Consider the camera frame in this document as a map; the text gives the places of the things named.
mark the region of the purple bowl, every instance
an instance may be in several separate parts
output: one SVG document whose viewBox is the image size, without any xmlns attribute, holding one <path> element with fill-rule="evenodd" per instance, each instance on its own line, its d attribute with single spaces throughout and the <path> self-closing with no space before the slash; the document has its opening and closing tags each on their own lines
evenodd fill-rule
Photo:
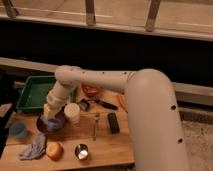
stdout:
<svg viewBox="0 0 213 171">
<path fill-rule="evenodd" d="M 64 112 L 61 110 L 60 112 L 58 112 L 56 115 L 55 115 L 55 118 L 57 121 L 61 122 L 60 123 L 60 127 L 58 129 L 54 129 L 54 130 L 50 130 L 47 128 L 47 125 L 44 123 L 44 121 L 41 119 L 43 114 L 41 114 L 38 119 L 37 119 L 37 122 L 36 122 L 36 126 L 38 128 L 38 130 L 44 134 L 49 134 L 49 133 L 52 133 L 52 132 L 55 132 L 55 131 L 58 131 L 60 130 L 61 128 L 64 127 L 65 125 L 65 122 L 66 122 L 66 117 L 65 117 L 65 114 Z"/>
</svg>

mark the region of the apple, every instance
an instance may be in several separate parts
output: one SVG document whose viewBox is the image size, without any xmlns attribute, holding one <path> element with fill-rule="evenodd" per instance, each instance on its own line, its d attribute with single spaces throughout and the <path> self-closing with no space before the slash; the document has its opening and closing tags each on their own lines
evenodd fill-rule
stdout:
<svg viewBox="0 0 213 171">
<path fill-rule="evenodd" d="M 59 142 L 47 143 L 46 155 L 52 160 L 58 160 L 61 158 L 63 153 L 63 147 Z"/>
</svg>

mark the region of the wooden table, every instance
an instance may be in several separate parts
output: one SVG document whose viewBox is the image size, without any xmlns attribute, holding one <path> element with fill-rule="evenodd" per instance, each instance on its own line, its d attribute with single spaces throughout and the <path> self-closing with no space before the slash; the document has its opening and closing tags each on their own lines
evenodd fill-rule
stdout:
<svg viewBox="0 0 213 171">
<path fill-rule="evenodd" d="M 119 106 L 116 94 L 115 92 L 104 90 L 100 96 L 105 101 Z M 83 96 L 79 88 L 78 100 Z M 78 124 L 74 125 L 67 122 L 62 130 L 48 135 L 48 141 L 59 141 L 64 148 L 64 154 L 59 161 L 52 161 L 46 155 L 38 160 L 20 161 L 18 159 L 18 154 L 32 142 L 38 133 L 36 128 L 38 115 L 14 114 L 8 126 L 15 120 L 20 120 L 27 125 L 29 135 L 23 140 L 8 137 L 2 158 L 0 159 L 0 170 L 65 170 L 133 164 L 134 159 L 127 114 L 119 106 L 119 109 L 115 112 L 120 126 L 120 133 L 111 134 L 107 121 L 107 114 L 111 111 L 93 103 L 88 112 L 81 112 L 81 119 Z M 92 130 L 96 112 L 100 112 L 100 120 L 97 129 L 97 139 L 93 141 Z M 89 156 L 83 161 L 79 161 L 74 155 L 74 149 L 80 143 L 87 144 L 89 148 Z"/>
</svg>

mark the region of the green plastic bin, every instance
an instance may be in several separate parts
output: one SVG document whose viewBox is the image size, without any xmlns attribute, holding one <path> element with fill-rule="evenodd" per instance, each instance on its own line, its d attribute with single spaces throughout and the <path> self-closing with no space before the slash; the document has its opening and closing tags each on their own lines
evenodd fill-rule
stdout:
<svg viewBox="0 0 213 171">
<path fill-rule="evenodd" d="M 24 113 L 40 113 L 55 82 L 53 75 L 28 77 L 17 102 L 17 110 Z"/>
</svg>

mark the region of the blue cup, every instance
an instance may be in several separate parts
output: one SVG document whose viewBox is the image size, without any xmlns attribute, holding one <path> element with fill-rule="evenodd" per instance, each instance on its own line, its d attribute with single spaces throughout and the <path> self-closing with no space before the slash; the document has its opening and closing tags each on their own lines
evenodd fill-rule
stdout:
<svg viewBox="0 0 213 171">
<path fill-rule="evenodd" d="M 9 134 L 15 138 L 25 138 L 27 136 L 27 128 L 22 122 L 14 122 L 9 128 Z"/>
</svg>

